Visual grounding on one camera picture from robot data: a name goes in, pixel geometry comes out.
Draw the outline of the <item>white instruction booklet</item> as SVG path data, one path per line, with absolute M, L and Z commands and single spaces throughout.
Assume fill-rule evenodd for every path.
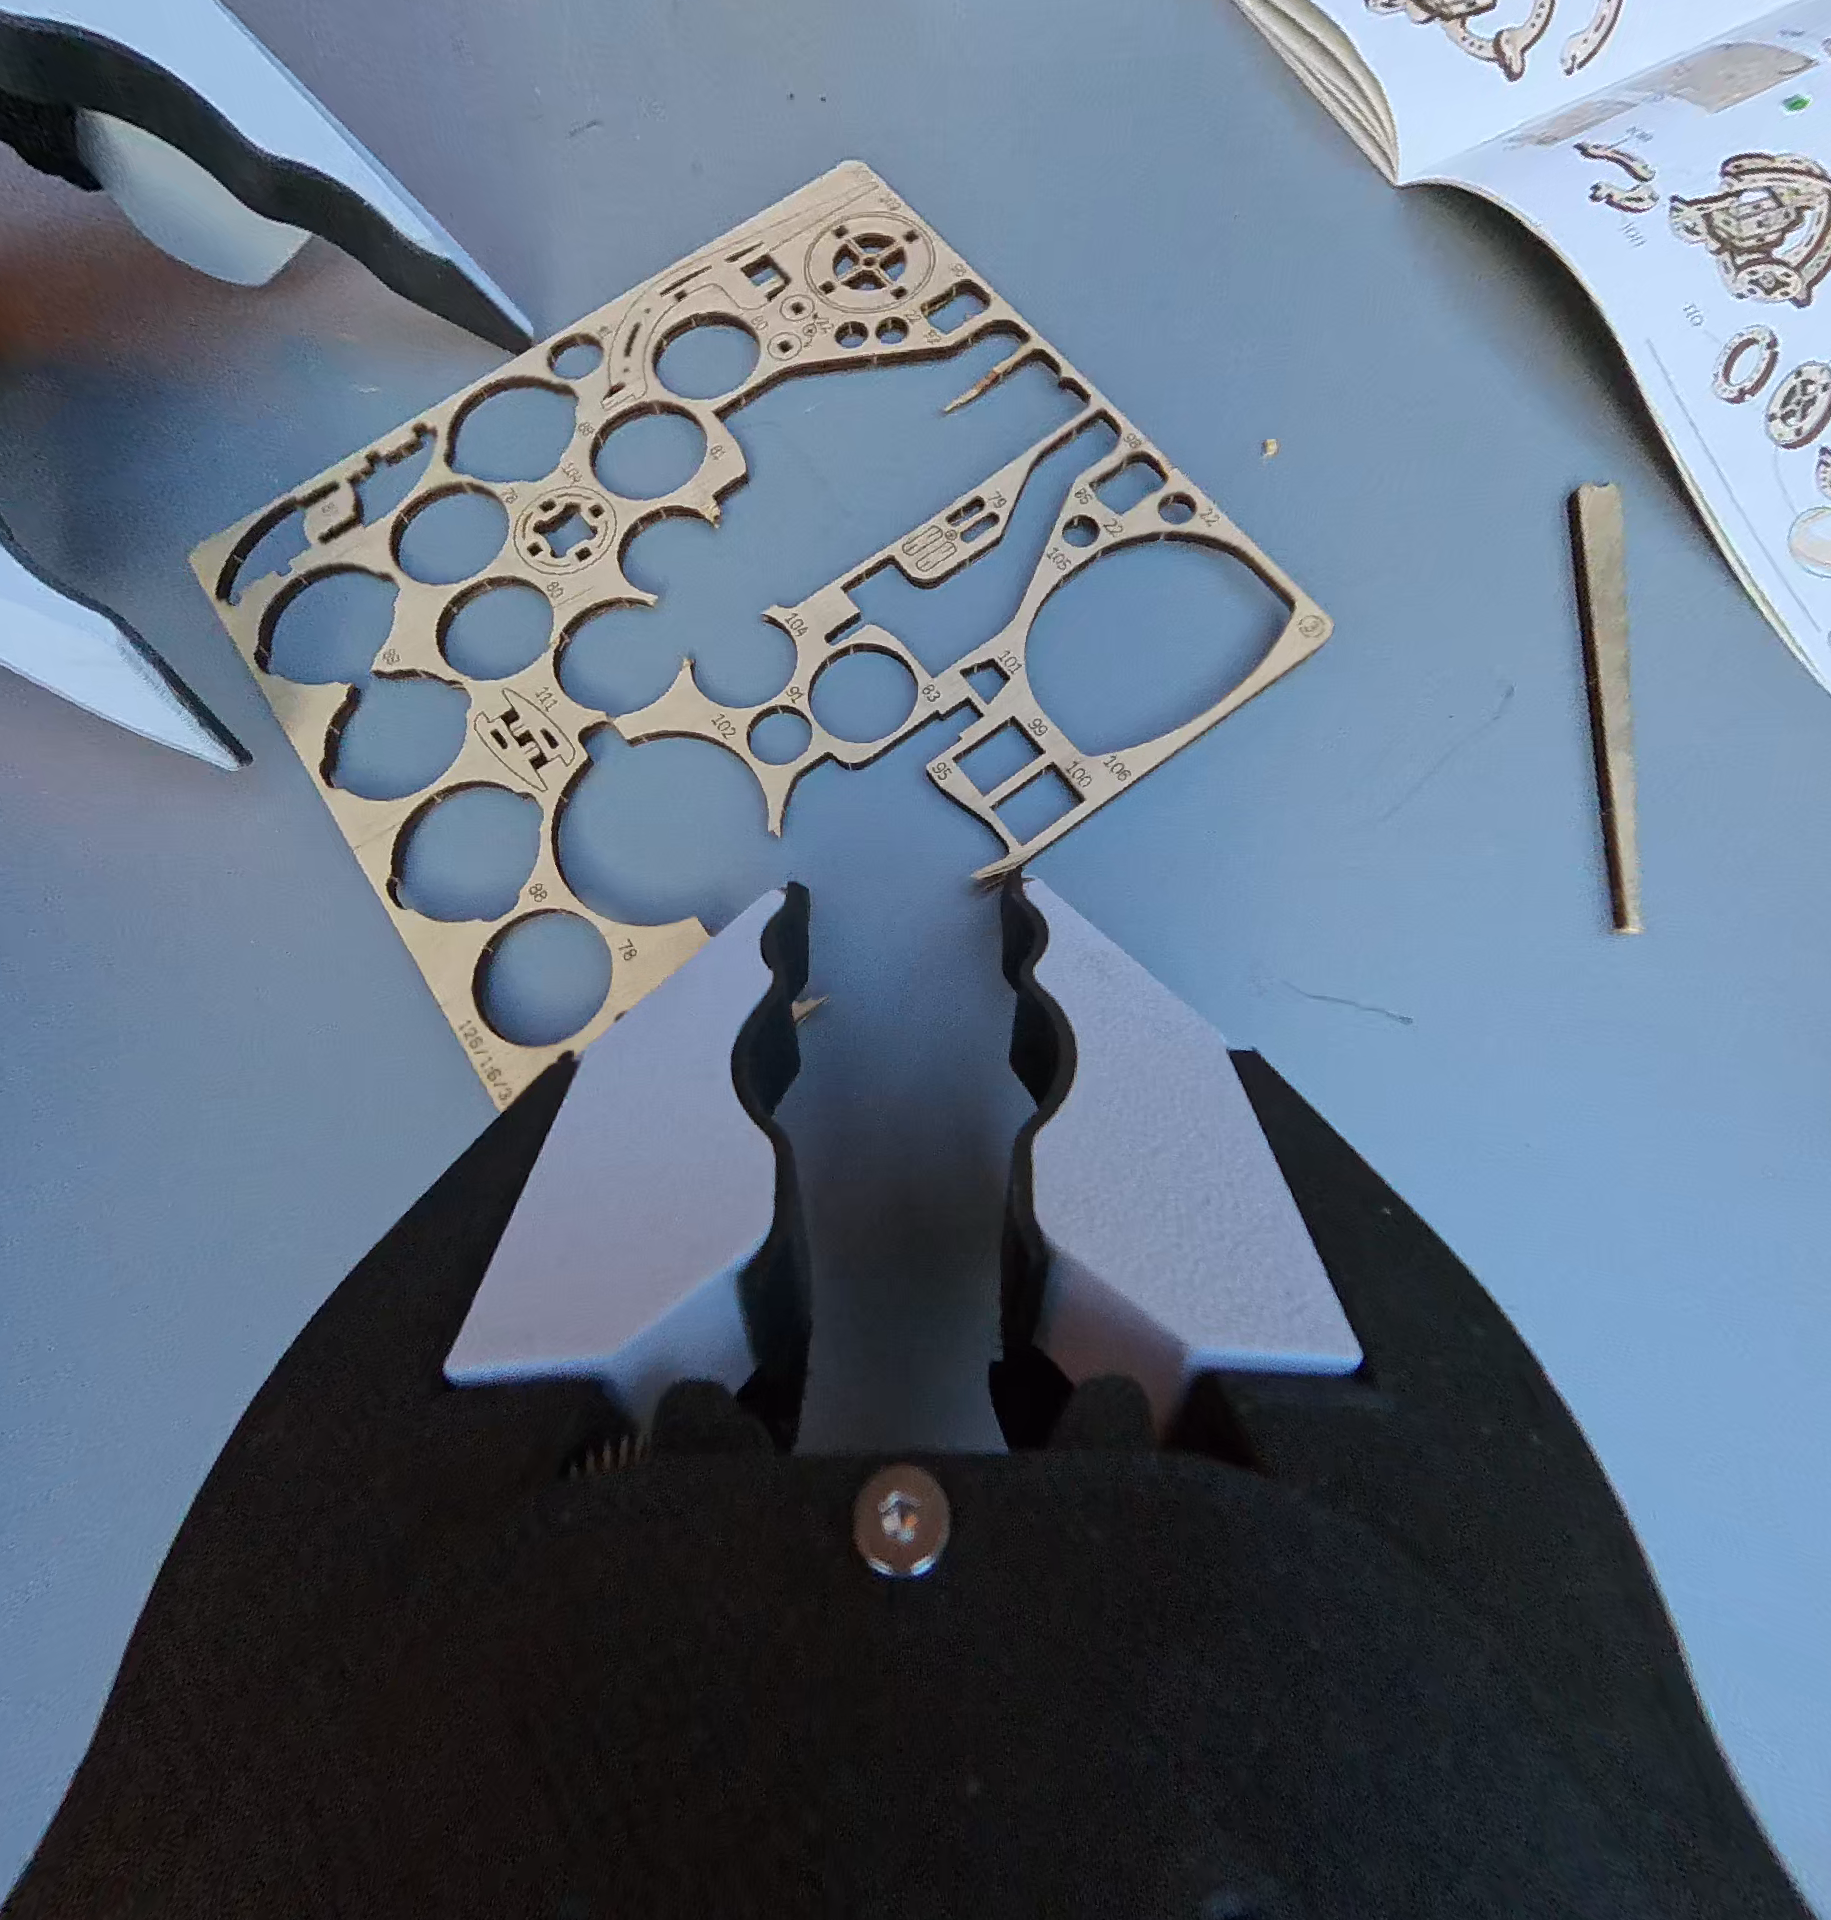
M 1831 692 L 1831 2 L 1243 2 L 1398 187 L 1518 218 Z

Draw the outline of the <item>wooden parts sheet with holes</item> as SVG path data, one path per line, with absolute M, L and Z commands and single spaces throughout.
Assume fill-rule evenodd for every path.
M 718 392 L 689 394 L 664 361 L 703 330 L 744 341 L 753 361 Z M 570 690 L 561 661 L 581 630 L 597 615 L 655 602 L 626 571 L 631 547 L 671 520 L 718 525 L 725 502 L 748 483 L 734 414 L 785 379 L 948 359 L 987 341 L 1005 342 L 1005 354 L 944 414 L 1041 368 L 1054 392 L 1072 399 L 1072 418 L 803 600 L 768 609 L 764 619 L 788 642 L 779 690 L 726 702 L 700 687 L 693 660 L 653 701 L 623 714 Z M 529 392 L 570 409 L 561 449 L 535 474 L 481 469 L 466 443 L 474 422 Z M 679 483 L 652 493 L 602 476 L 626 428 L 677 422 L 699 440 Z M 856 589 L 882 571 L 933 590 L 987 552 L 1018 543 L 1011 522 L 1025 487 L 1050 455 L 1092 435 L 1101 443 L 1054 504 L 1018 609 L 992 637 L 930 669 L 903 637 L 863 622 Z M 474 539 L 477 557 L 440 554 L 451 543 L 436 538 L 452 526 L 448 510 L 488 515 Z M 1101 560 L 1154 547 L 1239 565 L 1277 602 L 1277 628 L 1231 690 L 1177 725 L 1090 752 L 1047 714 L 1028 683 L 1027 645 L 1060 589 Z M 1334 632 L 1328 611 L 859 159 L 840 161 L 493 374 L 278 493 L 198 543 L 189 563 L 498 1112 L 554 1058 L 610 1031 L 710 935 L 693 917 L 638 924 L 604 913 L 566 875 L 559 824 L 587 776 L 591 739 L 610 732 L 631 747 L 693 739 L 728 752 L 760 791 L 768 830 L 780 835 L 788 797 L 811 772 L 870 765 L 935 720 L 971 714 L 924 772 L 996 838 L 998 856 L 975 871 L 975 883 L 992 885 L 1276 685 Z M 276 660 L 281 615 L 303 593 L 340 581 L 388 589 L 388 630 L 354 675 L 287 673 Z M 477 602 L 511 593 L 543 609 L 535 658 L 507 673 L 474 673 L 454 656 L 454 632 Z M 834 732 L 815 712 L 822 683 L 856 656 L 892 660 L 912 683 L 907 715 L 865 740 Z M 461 736 L 406 795 L 365 797 L 339 760 L 359 695 L 398 683 L 456 695 Z M 1027 760 L 978 785 L 963 760 L 1003 732 L 1027 744 Z M 1041 779 L 1052 779 L 1066 804 L 1021 835 L 1003 812 Z M 408 848 L 440 805 L 470 795 L 534 805 L 535 851 L 506 909 L 433 914 L 408 897 Z M 606 982 L 563 1036 L 529 1040 L 490 1014 L 488 975 L 502 947 L 544 918 L 587 930 L 606 956 Z

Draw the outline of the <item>tapered wooden stick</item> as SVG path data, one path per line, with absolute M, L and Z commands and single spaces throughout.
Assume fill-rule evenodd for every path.
M 1609 924 L 1635 933 L 1642 907 L 1623 493 L 1583 483 L 1568 513 Z

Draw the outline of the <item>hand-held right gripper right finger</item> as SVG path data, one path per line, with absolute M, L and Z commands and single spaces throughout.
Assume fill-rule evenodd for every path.
M 1157 1433 L 1204 1373 L 1347 1378 L 1360 1338 L 1214 1024 L 1038 878 L 1002 895 L 1009 1164 L 994 1409 L 1035 1448 L 1085 1379 Z

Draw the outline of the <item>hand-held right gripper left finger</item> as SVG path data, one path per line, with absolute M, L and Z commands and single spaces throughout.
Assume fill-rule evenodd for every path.
M 809 893 L 768 890 L 591 1044 L 446 1357 L 456 1387 L 593 1378 L 637 1422 L 713 1379 L 788 1451 L 811 1338 L 775 1106 L 799 1072 Z

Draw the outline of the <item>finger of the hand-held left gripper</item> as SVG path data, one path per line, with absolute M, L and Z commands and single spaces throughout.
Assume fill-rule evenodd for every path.
M 248 750 L 126 619 L 56 585 L 0 515 L 0 667 L 218 768 Z
M 311 238 L 516 350 L 534 326 L 222 4 L 0 2 L 0 139 L 162 253 L 266 284 Z

